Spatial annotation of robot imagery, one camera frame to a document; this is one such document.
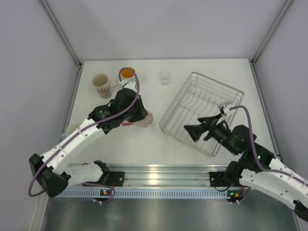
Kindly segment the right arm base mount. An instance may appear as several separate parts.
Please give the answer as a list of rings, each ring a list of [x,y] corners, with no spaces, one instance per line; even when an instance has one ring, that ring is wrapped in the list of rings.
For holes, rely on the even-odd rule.
[[[229,187],[229,182],[225,179],[224,172],[209,172],[209,180],[211,187]]]

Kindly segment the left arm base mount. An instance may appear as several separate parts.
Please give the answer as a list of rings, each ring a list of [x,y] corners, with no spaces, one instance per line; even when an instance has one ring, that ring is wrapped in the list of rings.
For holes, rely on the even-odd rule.
[[[125,172],[112,171],[106,163],[96,160],[90,164],[82,165],[82,177],[80,184],[84,186],[110,186],[122,187]]]

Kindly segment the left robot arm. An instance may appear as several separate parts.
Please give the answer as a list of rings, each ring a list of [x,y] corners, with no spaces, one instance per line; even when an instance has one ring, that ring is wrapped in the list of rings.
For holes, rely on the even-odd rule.
[[[73,167],[70,164],[86,147],[119,127],[123,121],[139,122],[147,115],[139,91],[124,87],[108,104],[95,107],[82,124],[57,146],[29,158],[33,181],[37,181],[50,198],[72,185],[88,182],[106,185],[111,171],[102,161]]]

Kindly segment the cream coral pattern mug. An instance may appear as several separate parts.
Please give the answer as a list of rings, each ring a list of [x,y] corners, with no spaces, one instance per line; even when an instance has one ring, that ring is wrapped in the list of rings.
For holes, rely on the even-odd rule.
[[[109,99],[113,91],[118,87],[119,82],[115,79],[109,79],[105,74],[97,74],[92,80],[92,85],[103,99]]]

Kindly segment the pink patterned mug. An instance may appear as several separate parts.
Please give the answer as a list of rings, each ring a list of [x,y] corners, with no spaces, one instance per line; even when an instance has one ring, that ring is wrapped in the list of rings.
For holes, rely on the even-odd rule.
[[[143,120],[140,120],[140,121],[136,121],[136,122],[133,122],[133,123],[130,123],[128,121],[124,121],[121,123],[122,126],[138,126],[138,127],[141,127],[141,128],[147,128],[149,127],[153,122],[153,114],[149,111],[147,111],[147,116],[143,119]]]

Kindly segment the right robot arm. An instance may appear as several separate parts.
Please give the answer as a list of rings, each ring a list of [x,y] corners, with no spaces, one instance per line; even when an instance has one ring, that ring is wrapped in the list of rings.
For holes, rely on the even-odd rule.
[[[232,186],[243,185],[284,203],[304,221],[308,219],[308,182],[265,147],[255,142],[256,135],[245,125],[229,129],[220,115],[199,118],[197,125],[185,125],[194,142],[205,133],[204,140],[216,140],[233,155],[240,155],[224,172]]]

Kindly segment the light blue mug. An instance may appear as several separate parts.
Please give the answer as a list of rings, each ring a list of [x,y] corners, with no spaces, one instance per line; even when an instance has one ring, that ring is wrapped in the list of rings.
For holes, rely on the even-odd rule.
[[[80,126],[80,124],[78,124],[78,123],[70,124],[70,125],[66,128],[66,132],[64,132],[63,134],[61,134],[61,141],[63,141],[67,136],[69,136],[70,134],[72,134],[79,126]]]

